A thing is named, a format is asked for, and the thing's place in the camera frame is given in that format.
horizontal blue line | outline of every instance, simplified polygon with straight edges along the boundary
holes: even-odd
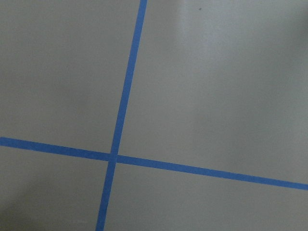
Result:
[[[0,146],[26,149],[26,150],[32,150],[32,151],[38,151],[38,152],[44,152],[44,153],[82,157],[82,158],[93,159],[93,160],[109,161],[109,158],[110,158],[110,154],[107,154],[107,153],[87,151],[87,150],[76,149],[76,148],[68,148],[68,147],[62,147],[62,146],[57,146],[57,145],[24,141],[24,140],[18,140],[18,139],[6,138],[6,137],[0,137]]]
[[[275,180],[275,179],[264,178],[264,177],[256,177],[256,176],[250,176],[250,175],[245,175],[245,174],[231,173],[231,172],[213,170],[213,169],[202,168],[202,167],[179,165],[179,164],[173,164],[173,163],[162,162],[162,161],[147,160],[147,159],[141,159],[141,158],[135,158],[135,157],[129,157],[129,156],[123,156],[123,155],[119,155],[117,157],[117,162],[122,163],[122,164],[128,164],[128,165],[153,167],[153,168],[158,168],[158,169],[165,169],[165,170],[171,170],[171,171],[177,171],[177,172],[186,172],[186,173],[192,173],[192,174],[197,174],[197,175],[225,178],[225,179],[230,179],[230,180],[240,180],[240,181],[267,184],[267,185],[273,185],[273,186],[279,186],[279,187],[285,187],[285,188],[308,190],[308,184],[294,183],[294,182],[289,182],[289,181],[284,181],[284,180]]]

gray surface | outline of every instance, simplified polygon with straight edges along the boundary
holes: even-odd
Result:
[[[107,162],[0,147],[1,231],[93,231]]]
[[[307,9],[149,1],[120,154],[308,183]]]
[[[138,0],[0,3],[0,136],[110,152]]]
[[[118,164],[106,231],[302,231],[307,191]]]

blue cross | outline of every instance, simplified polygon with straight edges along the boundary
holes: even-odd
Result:
[[[126,109],[128,105],[130,87],[132,84],[135,63],[137,60],[137,53],[138,53],[138,48],[139,48],[139,43],[140,43],[140,38],[141,38],[142,25],[143,25],[145,11],[146,11],[146,4],[147,4],[147,0],[140,0],[137,20],[136,20],[136,25],[135,25],[135,31],[133,35],[133,40],[132,40],[130,55],[129,55],[129,60],[128,60],[128,66],[127,66],[126,76],[124,80],[121,102],[120,102],[117,119],[116,119],[111,152],[109,154],[95,152],[95,151],[87,151],[87,150],[76,149],[76,148],[62,147],[62,146],[51,145],[51,144],[38,143],[38,142],[17,140],[17,139],[6,138],[6,137],[0,137],[0,146],[107,161],[108,167],[107,167],[107,172],[105,176],[103,194],[101,198],[101,205],[100,205],[100,209],[98,213],[96,231],[104,230],[107,208],[108,208],[108,203],[109,203],[109,198],[110,198],[110,192],[111,192],[112,182],[114,178],[115,167],[117,163],[143,166],[143,167],[152,167],[152,168],[185,172],[185,173],[192,173],[192,174],[197,174],[197,175],[225,178],[225,179],[230,179],[230,180],[241,180],[241,181],[246,181],[246,182],[267,184],[267,185],[300,189],[300,190],[308,190],[308,184],[295,183],[295,182],[289,182],[289,181],[283,181],[283,180],[275,180],[275,179],[270,179],[270,178],[257,177],[257,176],[251,176],[251,175],[245,175],[245,174],[237,174],[237,173],[213,170],[213,169],[208,169],[208,168],[179,165],[179,164],[173,164],[173,163],[162,162],[162,161],[155,161],[155,160],[148,160],[148,159],[118,155],[123,125],[124,125],[124,120],[125,120],[125,114],[126,114]]]

blue stripe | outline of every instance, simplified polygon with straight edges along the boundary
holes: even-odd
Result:
[[[103,187],[103,194],[102,194],[100,209],[99,209],[98,218],[97,218],[96,231],[103,231],[104,226],[105,226],[107,208],[108,208],[110,192],[111,192],[112,182],[113,182],[114,173],[115,173],[117,155],[118,155],[120,141],[122,137],[125,114],[126,114],[126,109],[128,105],[128,98],[129,98],[131,83],[132,83],[132,79],[134,75],[135,64],[137,60],[137,53],[138,53],[139,42],[140,42],[142,26],[143,26],[143,21],[144,21],[144,15],[145,15],[145,10],[146,10],[146,3],[147,3],[147,0],[141,0],[139,4],[134,36],[133,36],[133,40],[132,40],[132,44],[130,48],[128,66],[126,69],[126,76],[124,80],[122,97],[121,97],[121,102],[119,106],[119,111],[117,114],[115,132],[114,132],[114,137],[113,137],[112,146],[111,146],[112,156],[111,156],[110,161],[108,162],[108,168],[107,168],[104,187]]]
[[[107,154],[107,153],[87,151],[87,150],[76,149],[76,148],[68,148],[68,147],[62,147],[58,145],[51,145],[51,144],[45,144],[45,143],[17,140],[17,139],[11,139],[11,138],[6,138],[6,137],[0,137],[0,146],[26,149],[26,150],[32,150],[32,151],[44,152],[44,153],[82,157],[82,158],[93,159],[93,160],[104,160],[104,161],[108,161],[111,156],[110,154]]]
[[[162,162],[162,161],[147,160],[147,159],[141,159],[141,158],[135,158],[135,157],[129,157],[129,156],[123,156],[123,155],[118,156],[117,162],[122,163],[122,164],[128,164],[128,165],[153,167],[153,168],[159,168],[159,169],[165,169],[165,170],[171,170],[171,171],[177,171],[177,172],[186,172],[186,173],[192,173],[192,174],[197,174],[197,175],[225,178],[225,179],[230,179],[230,180],[240,180],[240,181],[267,184],[267,185],[273,185],[273,186],[279,186],[279,187],[285,187],[285,188],[308,190],[308,184],[294,183],[294,182],[289,182],[289,181],[284,181],[284,180],[275,180],[275,179],[264,178],[264,177],[256,177],[256,176],[225,172],[225,171],[213,170],[213,169],[202,168],[202,167],[179,165],[179,164],[173,164],[173,163]]]

